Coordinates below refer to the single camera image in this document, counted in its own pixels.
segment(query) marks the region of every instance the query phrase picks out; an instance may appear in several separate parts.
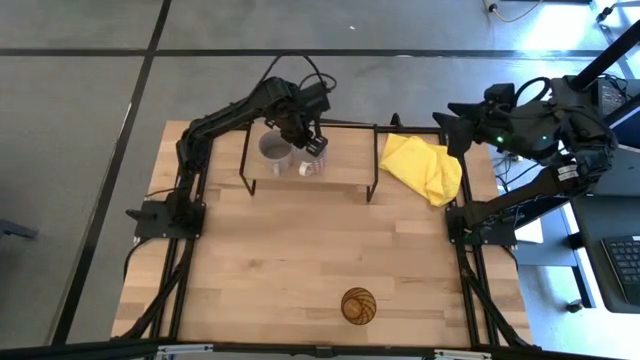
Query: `cup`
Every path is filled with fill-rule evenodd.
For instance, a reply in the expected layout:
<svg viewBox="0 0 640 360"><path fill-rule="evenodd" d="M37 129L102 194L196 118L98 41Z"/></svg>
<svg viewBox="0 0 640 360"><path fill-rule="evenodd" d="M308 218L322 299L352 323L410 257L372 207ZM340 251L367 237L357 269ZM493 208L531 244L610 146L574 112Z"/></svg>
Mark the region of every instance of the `cup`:
<svg viewBox="0 0 640 360"><path fill-rule="evenodd" d="M325 163L327 162L327 147L325 147L318 156L309 154L305 149L301 149L297 155L301 161L300 168L298 168L298 173L301 176L319 174L324 170Z"/></svg>
<svg viewBox="0 0 640 360"><path fill-rule="evenodd" d="M293 163L293 146L280 136L279 130L271 130L262 135L258 148L276 176L284 174Z"/></svg>

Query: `yellow towel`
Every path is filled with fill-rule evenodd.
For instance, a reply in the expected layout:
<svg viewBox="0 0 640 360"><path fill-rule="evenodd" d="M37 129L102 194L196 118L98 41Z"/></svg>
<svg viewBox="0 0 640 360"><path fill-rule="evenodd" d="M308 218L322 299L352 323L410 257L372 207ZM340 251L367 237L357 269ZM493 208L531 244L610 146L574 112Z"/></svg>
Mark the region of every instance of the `yellow towel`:
<svg viewBox="0 0 640 360"><path fill-rule="evenodd" d="M447 155L446 146L428 144L417 136L406 138L389 134L380 168L426 197L434 206L453 200L462 178L460 163Z"/></svg>

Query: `gray floor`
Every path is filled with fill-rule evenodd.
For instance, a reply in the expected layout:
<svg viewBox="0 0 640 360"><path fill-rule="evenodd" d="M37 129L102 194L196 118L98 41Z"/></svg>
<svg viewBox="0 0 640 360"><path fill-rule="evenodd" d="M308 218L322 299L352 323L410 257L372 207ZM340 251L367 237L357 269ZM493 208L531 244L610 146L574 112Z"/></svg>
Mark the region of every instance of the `gray floor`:
<svg viewBox="0 0 640 360"><path fill-rule="evenodd" d="M0 3L0 47L145 48L160 5L151 0L5 0ZM500 9L510 16L530 5L501 2ZM607 41L594 17L588 6L543 3L522 21L503 24L482 12L481 0L174 0L160 47L599 50ZM560 20L564 33L558 36L554 31ZM190 120L245 96L270 60L156 58L70 341L109 337L134 227L124 210L140 205L165 121ZM415 125L433 124L430 113L446 110L447 102L481 100L493 83L572 74L589 61L315 60L339 81L327 117L386 123L397 111L403 122ZM2 348L48 341L140 65L140 58L0 57L0 218L40 230L35 241L5 237L0 242ZM617 66L610 71L620 74ZM291 58L273 74L297 80L308 73L304 61ZM607 330L611 338L593 339L589 329L612 314L558 311L560 299L576 297L562 270L520 273L537 344L634 356L624 344L616 344L618 353L608 352L615 328Z"/></svg>

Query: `mug handle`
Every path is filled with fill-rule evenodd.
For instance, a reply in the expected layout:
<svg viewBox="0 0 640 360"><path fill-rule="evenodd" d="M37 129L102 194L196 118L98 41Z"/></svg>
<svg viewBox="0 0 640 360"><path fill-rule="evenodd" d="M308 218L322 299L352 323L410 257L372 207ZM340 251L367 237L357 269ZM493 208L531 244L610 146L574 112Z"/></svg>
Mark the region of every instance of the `mug handle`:
<svg viewBox="0 0 640 360"><path fill-rule="evenodd" d="M298 169L298 173L300 174L300 176L309 176L309 175L311 175L311 169L309 169L310 166L311 166L311 163L303 161L300 164L300 168Z"/></svg>

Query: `wooden shelf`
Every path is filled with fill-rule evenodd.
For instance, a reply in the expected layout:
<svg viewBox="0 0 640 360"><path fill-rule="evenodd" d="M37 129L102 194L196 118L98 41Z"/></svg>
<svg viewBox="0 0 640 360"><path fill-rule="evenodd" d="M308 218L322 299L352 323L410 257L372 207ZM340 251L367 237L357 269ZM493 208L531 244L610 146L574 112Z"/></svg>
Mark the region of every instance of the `wooden shelf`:
<svg viewBox="0 0 640 360"><path fill-rule="evenodd" d="M258 149L262 135L271 131L263 122L256 122L249 135L244 176L248 180L292 181L320 184L372 185L375 181L374 130L371 127L354 129L322 127L322 135L329 139L327 163L321 174L300 176L300 160L282 175L273 173Z"/></svg>

